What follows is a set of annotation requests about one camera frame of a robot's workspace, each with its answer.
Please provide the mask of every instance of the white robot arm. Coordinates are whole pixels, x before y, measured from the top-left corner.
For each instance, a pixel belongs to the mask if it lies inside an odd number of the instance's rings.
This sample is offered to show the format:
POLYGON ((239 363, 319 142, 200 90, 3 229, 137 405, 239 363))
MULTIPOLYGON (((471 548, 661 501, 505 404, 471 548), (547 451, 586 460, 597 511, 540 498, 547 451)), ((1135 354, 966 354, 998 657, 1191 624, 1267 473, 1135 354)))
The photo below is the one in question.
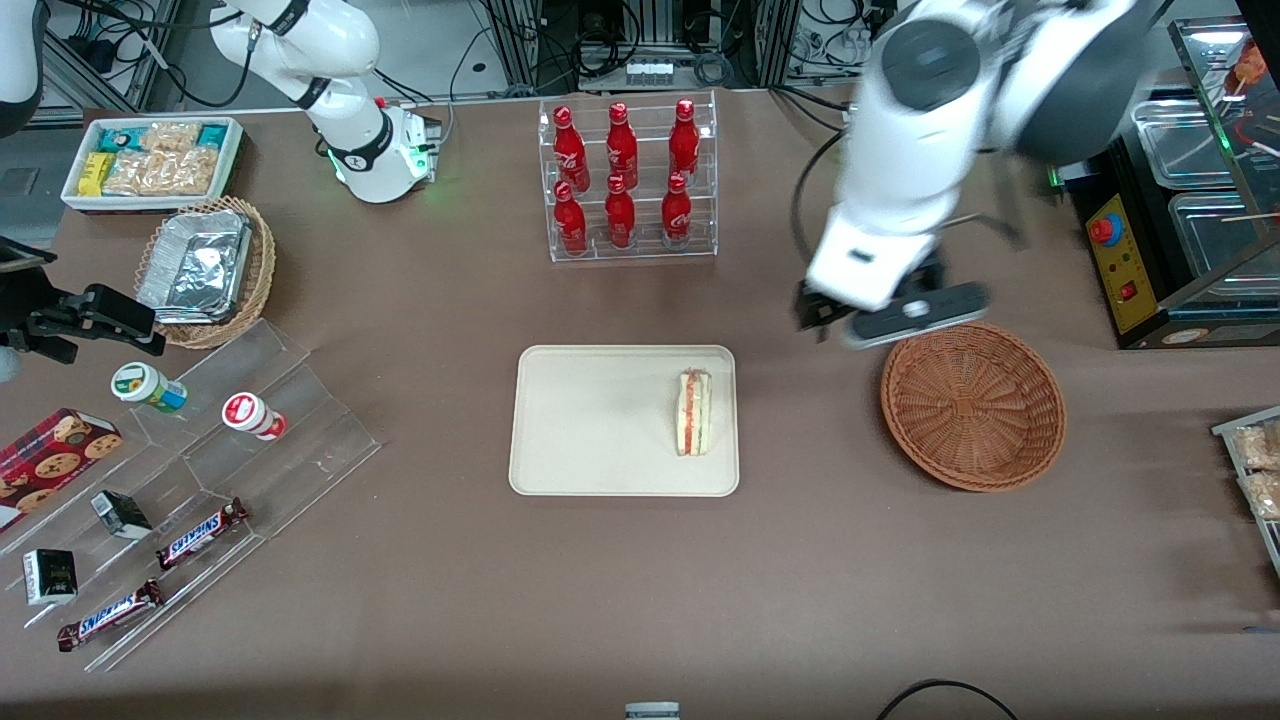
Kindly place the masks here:
MULTIPOLYGON (((803 301, 852 310, 856 347, 980 315, 980 286, 913 278, 934 259, 975 155, 1066 164, 1101 152, 1134 99, 1151 18, 1146 0, 919 0, 895 18, 855 99, 803 301)), ((929 268, 940 279, 941 264, 929 268)))
POLYGON ((22 129, 40 106, 40 50, 47 23, 42 0, 0 0, 0 137, 22 129))
POLYGON ((229 0, 214 42, 306 110, 329 145, 338 178, 366 202, 388 202, 435 177, 439 124, 381 108, 361 77, 378 65, 378 31, 342 0, 229 0))

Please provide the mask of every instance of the emergency stop button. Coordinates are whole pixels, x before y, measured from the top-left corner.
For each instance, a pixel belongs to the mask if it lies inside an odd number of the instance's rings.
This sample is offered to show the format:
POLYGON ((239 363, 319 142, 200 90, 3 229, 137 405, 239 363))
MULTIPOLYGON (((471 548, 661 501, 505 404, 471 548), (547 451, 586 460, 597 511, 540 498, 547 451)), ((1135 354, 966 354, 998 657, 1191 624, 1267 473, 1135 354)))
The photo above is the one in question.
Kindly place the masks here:
POLYGON ((1115 247, 1124 236, 1124 220, 1115 213, 1107 213, 1089 223, 1089 240, 1102 247, 1115 247))

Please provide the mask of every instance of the white tray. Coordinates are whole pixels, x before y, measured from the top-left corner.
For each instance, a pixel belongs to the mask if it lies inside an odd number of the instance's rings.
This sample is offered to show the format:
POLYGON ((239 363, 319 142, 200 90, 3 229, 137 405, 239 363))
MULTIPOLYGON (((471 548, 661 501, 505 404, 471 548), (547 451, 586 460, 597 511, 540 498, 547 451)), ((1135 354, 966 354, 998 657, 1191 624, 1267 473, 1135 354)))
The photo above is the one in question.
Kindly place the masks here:
POLYGON ((81 138, 79 150, 76 151, 76 161, 72 163, 72 169, 67 173, 67 181, 63 183, 63 202, 73 210, 91 214, 157 213, 216 200, 227 190, 227 182, 232 177, 232 168, 236 165, 236 154, 239 150, 243 135, 244 129, 241 124, 227 115, 161 115, 93 120, 84 128, 84 137, 81 138), (148 126, 154 122, 227 126, 227 137, 223 138, 223 146, 218 151, 218 165, 214 167, 214 178, 209 183, 209 192, 205 195, 165 195, 159 197, 86 196, 77 193, 76 188, 79 183, 81 173, 84 172, 84 160, 90 152, 97 149, 104 132, 148 126))
POLYGON ((520 356, 511 487, 521 495, 724 497, 737 488, 737 380, 718 345, 535 345, 520 356), (712 445, 676 454, 680 373, 712 375, 712 445))

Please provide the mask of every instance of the red coca-cola bottle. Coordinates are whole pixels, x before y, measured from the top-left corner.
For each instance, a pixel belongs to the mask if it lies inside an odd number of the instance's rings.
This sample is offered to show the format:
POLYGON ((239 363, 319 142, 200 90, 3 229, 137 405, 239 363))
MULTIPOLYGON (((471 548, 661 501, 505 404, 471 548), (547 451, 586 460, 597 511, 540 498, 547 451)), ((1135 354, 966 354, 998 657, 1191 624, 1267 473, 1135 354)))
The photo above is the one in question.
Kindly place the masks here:
POLYGON ((556 163, 561 169, 561 179, 567 181, 576 192, 586 192, 591 187, 591 173, 586 169, 586 146, 582 136, 573 127, 573 113, 561 105, 552 113, 556 120, 556 163))
POLYGON ((621 174, 627 190, 640 184, 640 159, 636 147, 636 133, 627 122, 627 106, 622 102, 609 105, 609 138, 604 142, 609 150, 609 174, 621 174))
POLYGON ((556 228, 559 229, 561 245, 570 255, 586 252, 586 214, 573 200, 573 188, 564 181, 556 183, 556 228))
POLYGON ((684 173, 686 182, 698 174, 698 126, 694 124, 694 101, 676 102, 676 126, 671 128, 671 172, 684 173))
POLYGON ((627 195, 627 182, 620 173, 609 176, 609 196, 604 200, 604 214, 609 217, 609 242, 618 250, 631 247, 636 229, 636 204, 627 195))
POLYGON ((692 202, 685 192, 684 173, 671 173, 667 195, 662 199, 662 233, 668 247, 675 250, 689 245, 689 213, 692 202))

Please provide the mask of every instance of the small black box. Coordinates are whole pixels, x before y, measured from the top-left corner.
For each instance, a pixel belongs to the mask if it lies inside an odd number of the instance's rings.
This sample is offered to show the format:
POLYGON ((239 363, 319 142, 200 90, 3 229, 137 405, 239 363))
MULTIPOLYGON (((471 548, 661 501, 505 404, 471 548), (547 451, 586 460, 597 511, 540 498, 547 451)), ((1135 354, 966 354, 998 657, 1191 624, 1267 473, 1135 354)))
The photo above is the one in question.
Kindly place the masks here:
POLYGON ((138 503, 127 495, 105 489, 90 501, 99 519, 106 525, 106 532, 118 538, 142 539, 151 532, 151 523, 138 510, 138 503))
POLYGON ((63 605, 76 600, 76 557, 69 550, 32 550, 22 556, 27 605, 63 605))

